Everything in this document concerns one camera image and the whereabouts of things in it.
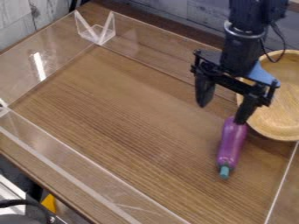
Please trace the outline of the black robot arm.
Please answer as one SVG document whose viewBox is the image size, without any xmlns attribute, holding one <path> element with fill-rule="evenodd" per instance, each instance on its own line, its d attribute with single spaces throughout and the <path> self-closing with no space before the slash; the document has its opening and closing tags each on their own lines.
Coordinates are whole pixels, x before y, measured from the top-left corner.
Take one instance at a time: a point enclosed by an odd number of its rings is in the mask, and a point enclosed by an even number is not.
<svg viewBox="0 0 299 224">
<path fill-rule="evenodd" d="M 288 0 L 228 0 L 224 46 L 218 61 L 194 52 L 191 72 L 195 99 L 200 107 L 212 100 L 215 87 L 223 86 L 243 96 L 234 123 L 242 125 L 255 110 L 271 104 L 280 81 L 267 72 L 259 58 L 267 55 L 267 30 L 278 31 L 276 21 L 286 17 Z"/>
</svg>

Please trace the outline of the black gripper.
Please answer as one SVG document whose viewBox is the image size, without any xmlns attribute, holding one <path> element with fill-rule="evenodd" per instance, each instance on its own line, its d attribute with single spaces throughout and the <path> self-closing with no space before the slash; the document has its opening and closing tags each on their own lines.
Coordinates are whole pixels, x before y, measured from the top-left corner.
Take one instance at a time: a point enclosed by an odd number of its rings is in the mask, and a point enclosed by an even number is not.
<svg viewBox="0 0 299 224">
<path fill-rule="evenodd" d="M 243 125 L 260 106 L 271 104 L 280 88 L 279 80 L 262 68 L 259 58 L 266 51 L 264 37 L 226 38 L 218 60 L 203 56 L 203 50 L 194 51 L 191 73 L 195 80 L 195 98 L 204 108 L 212 100 L 215 88 L 223 86 L 244 96 L 238 107 L 234 122 Z"/>
</svg>

